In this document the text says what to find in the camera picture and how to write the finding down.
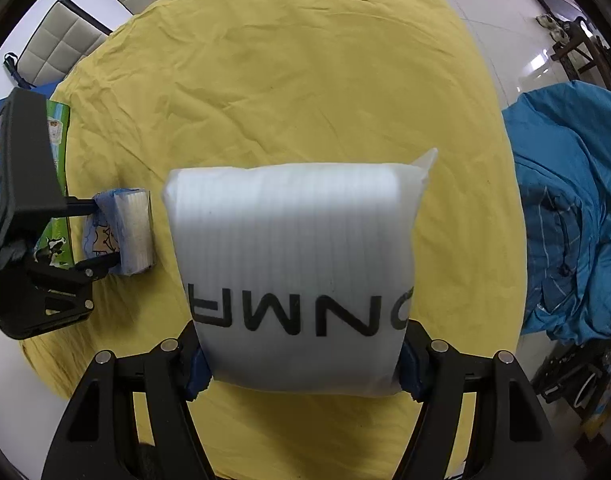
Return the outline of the white foam pouch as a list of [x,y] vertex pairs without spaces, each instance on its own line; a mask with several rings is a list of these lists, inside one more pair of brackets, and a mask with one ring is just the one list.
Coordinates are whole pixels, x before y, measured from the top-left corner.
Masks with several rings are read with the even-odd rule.
[[162,200],[214,379],[272,392],[396,393],[412,234],[437,156],[173,170]]

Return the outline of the cardboard box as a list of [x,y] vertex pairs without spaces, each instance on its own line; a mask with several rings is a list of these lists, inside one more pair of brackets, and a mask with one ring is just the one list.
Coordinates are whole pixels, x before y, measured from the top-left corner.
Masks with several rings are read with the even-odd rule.
[[[70,108],[66,104],[47,100],[46,112],[57,181],[62,193],[67,195],[66,149]],[[74,265],[67,218],[54,218],[50,221],[36,243],[34,255],[37,259],[48,258],[48,262],[58,268],[67,269]]]

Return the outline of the left white quilted chair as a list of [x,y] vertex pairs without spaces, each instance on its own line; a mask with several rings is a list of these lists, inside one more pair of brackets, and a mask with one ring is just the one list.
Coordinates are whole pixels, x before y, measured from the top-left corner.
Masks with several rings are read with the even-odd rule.
[[22,50],[15,68],[34,86],[62,80],[111,33],[72,0],[56,0]]

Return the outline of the yellow tablecloth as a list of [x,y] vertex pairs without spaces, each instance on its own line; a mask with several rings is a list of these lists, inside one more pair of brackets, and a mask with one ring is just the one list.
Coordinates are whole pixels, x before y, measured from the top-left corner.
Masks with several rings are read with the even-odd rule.
[[94,286],[90,317],[21,343],[71,396],[96,352],[190,318],[160,194],[171,170],[438,158],[414,226],[413,316],[462,352],[517,346],[527,242],[494,84],[445,0],[158,0],[54,92],[70,194],[152,192],[156,264]]

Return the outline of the teal blanket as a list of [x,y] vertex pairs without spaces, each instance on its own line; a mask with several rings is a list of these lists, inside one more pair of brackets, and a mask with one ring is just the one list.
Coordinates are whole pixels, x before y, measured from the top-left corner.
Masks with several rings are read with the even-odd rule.
[[611,91],[529,91],[503,112],[527,230],[524,333],[611,339]]

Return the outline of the dark wooden chair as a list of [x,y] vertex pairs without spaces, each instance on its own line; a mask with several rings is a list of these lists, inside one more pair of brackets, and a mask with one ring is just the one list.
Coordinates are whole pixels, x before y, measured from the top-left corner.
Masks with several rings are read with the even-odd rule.
[[611,91],[611,47],[592,32],[579,16],[574,21],[554,20],[553,62],[563,66],[569,80],[581,80],[593,68],[603,86]]

